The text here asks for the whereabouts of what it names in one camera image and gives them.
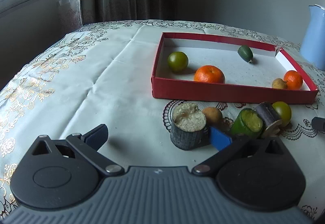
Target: table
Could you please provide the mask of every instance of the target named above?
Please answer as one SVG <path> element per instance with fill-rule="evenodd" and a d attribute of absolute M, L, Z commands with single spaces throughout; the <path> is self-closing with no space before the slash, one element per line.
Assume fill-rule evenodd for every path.
<path fill-rule="evenodd" d="M 212 146 L 192 151 L 170 141 L 170 116 L 179 100 L 154 99 L 150 77 L 162 32 L 226 35 L 282 46 L 319 88 L 312 105 L 292 108 L 291 128 L 281 139 L 306 176 L 299 207 L 311 218 L 325 208 L 325 135 L 311 127 L 325 116 L 325 72 L 300 55 L 300 45 L 280 37 L 220 24 L 184 21 L 117 21 L 90 24 L 67 34 L 37 56 L 0 92 L 0 217 L 17 204 L 10 178 L 26 150 L 40 134 L 51 139 L 85 133 L 105 123 L 108 142 L 99 152 L 127 168 L 188 166 L 216 153 Z M 231 125 L 241 108 L 255 104 L 198 102 L 222 110 Z"/>

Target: orange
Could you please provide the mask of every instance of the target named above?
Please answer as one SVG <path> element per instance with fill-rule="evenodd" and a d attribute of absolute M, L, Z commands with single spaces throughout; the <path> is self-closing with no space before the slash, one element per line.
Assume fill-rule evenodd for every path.
<path fill-rule="evenodd" d="M 285 73 L 283 81 L 287 83 L 288 89 L 297 90 L 303 85 L 302 76 L 294 70 L 289 70 L 287 73 Z"/>
<path fill-rule="evenodd" d="M 225 83 L 225 75 L 217 67 L 202 66 L 195 72 L 194 81 L 208 83 Z"/>

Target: green tomato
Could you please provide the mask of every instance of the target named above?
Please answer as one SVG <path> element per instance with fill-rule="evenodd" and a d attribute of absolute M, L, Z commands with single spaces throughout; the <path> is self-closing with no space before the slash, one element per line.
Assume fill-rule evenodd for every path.
<path fill-rule="evenodd" d="M 183 52 L 173 52 L 168 56 L 168 66 L 173 72 L 180 72 L 187 68 L 189 59 Z"/>
<path fill-rule="evenodd" d="M 278 101 L 273 103 L 272 106 L 282 119 L 280 127 L 287 126 L 291 120 L 291 108 L 289 105 L 283 101 Z"/>

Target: metal screw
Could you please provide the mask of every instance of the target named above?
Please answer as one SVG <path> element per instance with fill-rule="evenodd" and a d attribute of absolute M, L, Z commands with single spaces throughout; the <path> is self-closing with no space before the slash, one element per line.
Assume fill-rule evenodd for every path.
<path fill-rule="evenodd" d="M 206 173 L 206 172 L 209 172 L 210 171 L 210 166 L 207 166 L 207 165 L 198 165 L 198 166 L 194 167 L 194 170 L 197 173 Z"/>
<path fill-rule="evenodd" d="M 105 167 L 106 172 L 108 173 L 118 173 L 122 170 L 122 167 L 119 165 L 110 165 Z"/>

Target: cucumber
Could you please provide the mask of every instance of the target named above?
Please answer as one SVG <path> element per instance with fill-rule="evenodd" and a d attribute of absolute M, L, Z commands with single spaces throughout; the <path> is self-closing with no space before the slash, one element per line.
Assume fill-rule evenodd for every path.
<path fill-rule="evenodd" d="M 257 112 L 245 108 L 238 114 L 236 120 L 230 128 L 230 134 L 233 136 L 245 134 L 252 139 L 260 136 L 263 130 L 263 121 L 258 116 Z"/>
<path fill-rule="evenodd" d="M 253 52 L 247 45 L 242 45 L 237 52 L 240 55 L 240 57 L 244 59 L 246 62 L 252 63 Z"/>

